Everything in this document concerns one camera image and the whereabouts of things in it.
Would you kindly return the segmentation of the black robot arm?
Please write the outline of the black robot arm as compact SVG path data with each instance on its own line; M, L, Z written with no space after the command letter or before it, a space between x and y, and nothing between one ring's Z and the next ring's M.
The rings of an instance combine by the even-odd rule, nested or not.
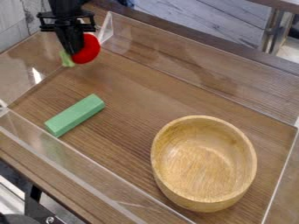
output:
M90 0L48 0L51 11L39 12L40 29L55 32L60 44L69 55L84 46L84 33L96 31L95 13L83 10Z

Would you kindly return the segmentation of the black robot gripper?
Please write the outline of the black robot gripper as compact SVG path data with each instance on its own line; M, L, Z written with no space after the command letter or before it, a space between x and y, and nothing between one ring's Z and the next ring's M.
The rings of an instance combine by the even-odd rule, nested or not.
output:
M40 28L43 32L56 32L61 46L67 54L75 54L84 46L84 33L96 31L95 13L83 10L71 16L55 16L51 11L39 12L36 17L40 19ZM71 42L65 31L61 28L74 28L71 31Z

